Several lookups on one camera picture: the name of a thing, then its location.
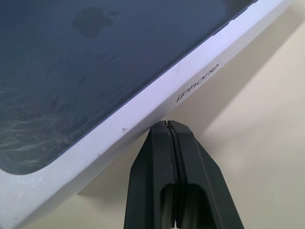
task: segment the scratch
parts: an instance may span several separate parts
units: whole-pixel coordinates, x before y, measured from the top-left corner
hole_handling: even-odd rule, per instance
[[[16,106],[10,106],[8,109],[6,110],[12,110],[12,109],[17,109],[17,108],[24,108],[24,107],[28,107],[28,106],[33,106],[36,104],[41,103],[41,101],[35,101],[35,102],[31,102],[31,103],[26,103],[26,104],[21,104],[21,105],[16,105]]]
[[[11,130],[2,130],[0,134],[6,134],[6,133],[26,133],[30,132],[29,130],[24,130],[24,129],[11,129]]]
[[[2,152],[6,153],[6,152],[23,152],[23,151],[28,151],[28,150],[40,147],[41,145],[44,145],[44,144],[46,144],[48,142],[50,142],[50,140],[47,140],[47,141],[44,141],[44,142],[40,142],[40,143],[37,143],[37,144],[28,145],[28,146],[22,146],[22,147],[19,147],[19,148],[16,148],[16,149],[2,150]]]
[[[71,59],[71,54],[72,54],[72,46],[70,45],[68,47],[68,52],[67,52],[67,57],[66,57],[66,62]]]
[[[0,93],[7,93],[12,91],[16,91],[16,89],[8,89],[8,90],[0,91]]]
[[[70,112],[70,111],[66,111],[67,112],[67,114],[68,115],[70,115],[71,117],[73,117],[73,118],[77,118],[77,116],[76,115],[74,115],[72,112]]]
[[[22,165],[28,165],[28,164],[34,164],[34,163],[39,163],[40,160],[24,160],[24,161],[21,161],[20,164]]]
[[[0,143],[0,146],[4,148],[4,147],[9,147],[11,145],[17,144],[17,143],[18,143],[18,141],[4,142],[4,143]]]
[[[82,130],[84,133],[86,133],[86,131],[82,125],[79,125],[79,130]]]
[[[81,78],[80,82],[78,83],[78,87],[82,85],[82,83],[88,78],[88,76],[84,76]]]
[[[179,73],[179,69],[180,69],[180,64],[177,64],[176,74]]]
[[[49,76],[53,71],[55,71],[59,67],[59,63],[55,64],[51,68],[49,68],[46,72],[47,76]]]

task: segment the dark blue box top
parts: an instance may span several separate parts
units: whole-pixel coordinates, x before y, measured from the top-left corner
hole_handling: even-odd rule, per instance
[[[47,166],[252,2],[0,1],[0,168]]]

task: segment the black clamp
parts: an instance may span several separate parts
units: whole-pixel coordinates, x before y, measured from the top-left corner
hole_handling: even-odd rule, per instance
[[[224,177],[189,127],[160,121],[131,168],[124,229],[243,229]]]

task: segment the clamp jaw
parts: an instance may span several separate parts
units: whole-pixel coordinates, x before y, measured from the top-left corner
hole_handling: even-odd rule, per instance
[[[131,168],[124,229],[243,229],[224,177],[191,130],[153,125]]]

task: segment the black plastic tool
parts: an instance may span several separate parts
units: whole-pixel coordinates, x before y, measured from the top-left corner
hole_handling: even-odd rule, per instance
[[[124,229],[243,229],[224,177],[189,127],[151,127],[130,172]]]

